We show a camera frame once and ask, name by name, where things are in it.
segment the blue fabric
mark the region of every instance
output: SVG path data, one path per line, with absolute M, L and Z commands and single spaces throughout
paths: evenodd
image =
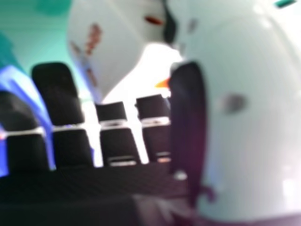
M 9 91 L 26 102 L 32 109 L 35 117 L 46 132 L 46 146 L 49 166 L 55 169 L 54 152 L 52 145 L 52 123 L 44 101 L 31 78 L 14 66 L 0 69 L 0 91 Z M 0 140 L 0 177 L 7 175 L 7 161 L 5 140 Z

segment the black chair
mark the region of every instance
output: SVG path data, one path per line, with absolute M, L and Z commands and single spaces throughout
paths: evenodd
M 161 95 L 137 99 L 143 139 L 150 161 L 170 161 L 170 109 Z
M 0 92 L 0 123 L 8 132 L 7 161 L 10 174 L 49 170 L 41 134 L 22 134 L 39 127 L 30 107 L 12 93 Z
M 100 142 L 105 166 L 127 166 L 140 163 L 138 149 L 122 102 L 96 106 L 102 126 Z
M 32 78 L 45 101 L 50 119 L 55 126 L 84 122 L 77 90 L 71 72 L 65 64 L 36 65 L 32 69 Z M 93 167 L 89 140 L 83 129 L 54 131 L 53 143 L 58 169 Z

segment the teal wall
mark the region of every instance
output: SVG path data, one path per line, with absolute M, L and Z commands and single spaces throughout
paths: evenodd
M 71 0 L 0 0 L 0 67 L 14 64 L 30 74 L 33 65 L 62 61 L 77 87 L 86 90 L 66 49 Z

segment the orange object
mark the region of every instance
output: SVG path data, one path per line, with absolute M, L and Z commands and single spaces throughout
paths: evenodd
M 156 88 L 169 88 L 168 83 L 169 83 L 169 79 L 161 81 L 156 85 Z

